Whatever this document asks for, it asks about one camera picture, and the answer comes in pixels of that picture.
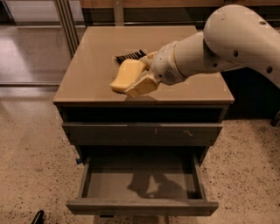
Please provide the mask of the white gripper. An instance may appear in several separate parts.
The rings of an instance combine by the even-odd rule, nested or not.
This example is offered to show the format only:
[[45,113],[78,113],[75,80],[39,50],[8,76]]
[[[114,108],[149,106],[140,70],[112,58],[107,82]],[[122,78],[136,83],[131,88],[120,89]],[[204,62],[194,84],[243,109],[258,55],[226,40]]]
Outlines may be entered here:
[[174,49],[177,41],[173,41],[161,47],[158,51],[143,56],[140,61],[153,73],[143,73],[136,78],[124,93],[131,97],[147,95],[158,89],[160,81],[165,85],[174,85],[184,82],[186,77],[178,70]]

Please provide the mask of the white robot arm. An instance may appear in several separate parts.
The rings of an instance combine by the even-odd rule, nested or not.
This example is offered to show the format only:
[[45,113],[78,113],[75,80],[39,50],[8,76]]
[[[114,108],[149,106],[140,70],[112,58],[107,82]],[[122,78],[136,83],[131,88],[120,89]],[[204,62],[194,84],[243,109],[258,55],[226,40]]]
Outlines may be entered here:
[[174,85],[195,74],[249,67],[280,87],[280,33],[251,9],[229,4],[216,10],[203,31],[162,46],[148,69],[125,88],[137,97],[158,85]]

